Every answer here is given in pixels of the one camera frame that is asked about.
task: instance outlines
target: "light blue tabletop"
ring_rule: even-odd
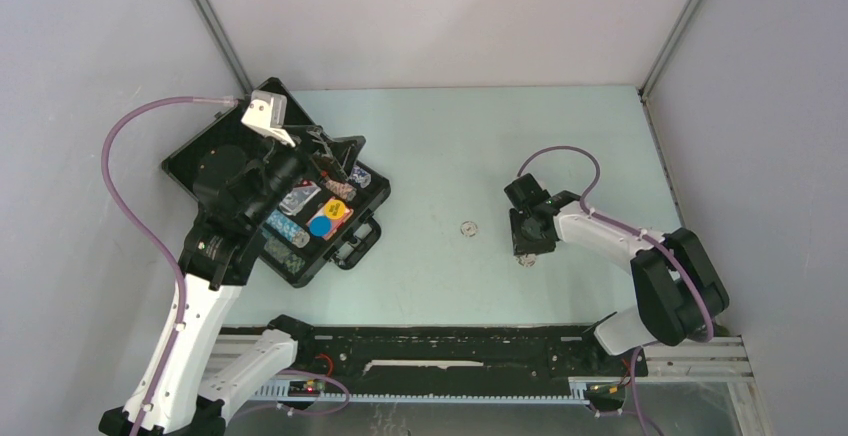
[[[294,289],[257,262],[227,324],[288,314],[311,324],[594,322],[635,302],[628,274],[561,244],[532,268],[512,256],[503,188],[545,146],[570,144],[601,163],[590,202],[633,225],[677,229],[636,90],[629,86],[296,92],[334,136],[364,135],[361,160],[391,180],[375,218],[382,239],[350,271],[327,264]],[[580,193],[592,165],[554,152],[530,165],[552,192]],[[464,221],[476,236],[460,233]]]

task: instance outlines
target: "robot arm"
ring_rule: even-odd
[[[724,285],[693,232],[680,228],[671,234],[643,230],[640,236],[631,235],[586,214],[574,193],[551,196],[530,174],[504,191],[514,206],[510,226],[516,256],[552,252],[557,241],[563,241],[600,253],[632,275],[636,306],[609,316],[592,330],[592,337],[608,354],[619,355],[655,340],[675,346],[704,324],[692,294],[644,236],[673,252],[711,317],[727,308]]]
[[[201,382],[224,318],[265,245],[262,223],[302,178],[325,173],[347,179],[365,143],[361,137],[330,139],[319,126],[284,129],[285,108],[284,96],[254,91],[242,123],[266,137],[265,155],[251,159],[238,146],[224,145],[200,160],[192,187],[198,216],[179,258],[185,274],[182,321],[175,294],[142,380],[122,408],[104,413],[102,433],[125,436],[141,418],[140,435],[223,434],[256,389],[294,362],[297,342],[268,329],[250,351]],[[159,384],[145,404],[163,358]]]

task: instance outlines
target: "blue disc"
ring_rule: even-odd
[[[323,238],[333,229],[333,222],[326,216],[318,216],[309,223],[309,232]]]

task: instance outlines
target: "black case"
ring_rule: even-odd
[[[282,94],[288,99],[285,124],[316,124],[279,79],[271,78],[259,85],[257,89]],[[162,162],[162,169],[194,196],[191,187],[197,174],[200,158],[212,149],[232,144],[244,149],[249,156],[260,157],[262,136],[241,124],[241,117],[246,107],[247,101],[240,100],[237,107],[216,115],[217,120],[214,123],[166,158]],[[357,161],[356,164],[371,175],[371,181],[364,188],[352,180],[348,181],[356,189],[356,196],[351,201],[345,201],[346,206],[353,210],[353,214],[328,240],[311,236],[306,246],[298,248],[268,223],[262,226],[267,234],[271,235],[262,251],[262,260],[295,288],[306,286],[327,261],[333,261],[341,269],[353,268],[380,239],[381,229],[374,220],[374,212],[389,197],[391,186],[388,179],[362,162]],[[304,229],[312,215],[327,201],[332,198],[342,199],[327,189],[323,182],[313,181],[313,183],[320,187],[320,191],[297,214],[288,216]],[[364,230],[359,230],[363,226],[368,226],[370,232],[361,234]],[[298,263],[297,258],[300,258],[302,263]]]

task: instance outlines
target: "yellow circle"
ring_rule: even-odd
[[[347,211],[347,206],[338,199],[334,199],[324,205],[324,214],[332,220],[342,219],[345,211]]]

